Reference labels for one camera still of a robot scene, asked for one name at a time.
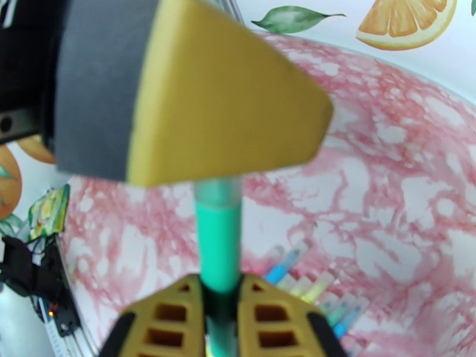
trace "pink marble pattern surface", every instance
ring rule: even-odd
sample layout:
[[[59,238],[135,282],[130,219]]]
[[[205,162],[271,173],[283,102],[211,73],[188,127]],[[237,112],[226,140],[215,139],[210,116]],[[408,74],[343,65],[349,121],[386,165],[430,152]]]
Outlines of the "pink marble pattern surface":
[[[350,331],[362,356],[476,356],[476,108],[374,59],[262,36],[336,113],[308,165],[245,178],[244,270],[307,238],[296,273],[335,268],[335,289],[371,299]],[[71,180],[61,248],[97,345],[122,308],[198,270],[194,223],[190,184]]]

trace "marker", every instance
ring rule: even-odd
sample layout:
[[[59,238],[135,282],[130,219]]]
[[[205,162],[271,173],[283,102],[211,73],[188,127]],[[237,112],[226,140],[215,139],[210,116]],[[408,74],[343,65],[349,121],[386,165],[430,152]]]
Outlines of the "marker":
[[[347,353],[347,357],[357,357],[364,351],[364,349],[365,345],[363,343],[355,342],[351,350]]]
[[[327,316],[327,321],[331,327],[334,327],[340,319],[345,316],[355,303],[355,297],[352,294],[344,295],[338,302],[334,310]]]
[[[308,303],[314,303],[314,301],[318,299],[321,294],[324,293],[327,287],[335,282],[335,280],[336,278],[334,275],[328,271],[323,272],[319,278],[317,278],[317,281],[314,283],[311,289],[309,289],[307,293],[304,294],[302,300]]]
[[[296,284],[296,279],[289,273],[287,273],[283,279],[276,285],[279,289],[289,291]]]
[[[311,279],[303,275],[301,278],[299,278],[299,280],[294,285],[294,287],[289,291],[289,293],[291,293],[291,295],[293,295],[294,297],[301,298],[304,295],[304,293],[306,293],[306,291],[309,288],[311,288],[311,286],[312,286]]]
[[[324,315],[330,315],[339,304],[339,297],[334,293],[326,293],[317,303]]]
[[[309,250],[309,246],[304,242],[298,243],[285,257],[264,277],[264,280],[271,284],[278,284],[286,275],[289,269]]]
[[[355,322],[360,318],[360,316],[365,312],[369,306],[370,301],[365,297],[360,297],[357,299],[352,309],[337,323],[336,325],[331,325],[333,328],[334,334],[338,339],[341,339],[347,331],[353,326]]]
[[[283,259],[284,247],[275,245],[259,259],[258,265],[253,268],[255,274],[265,276],[269,271]]]

